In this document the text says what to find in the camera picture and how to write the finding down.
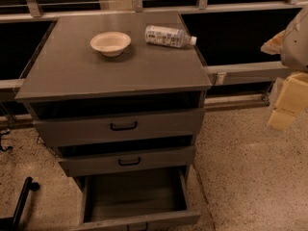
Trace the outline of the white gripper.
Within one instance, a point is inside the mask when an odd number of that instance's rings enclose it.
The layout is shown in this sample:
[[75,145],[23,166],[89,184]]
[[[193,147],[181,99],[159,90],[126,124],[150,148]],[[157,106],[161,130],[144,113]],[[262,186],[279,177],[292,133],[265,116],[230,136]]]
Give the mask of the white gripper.
[[[308,71],[308,6],[303,7],[289,23],[261,46],[270,55],[281,52],[281,62],[292,70]],[[268,127],[283,131],[308,108],[308,74],[299,72],[283,81],[282,89],[269,117]]]

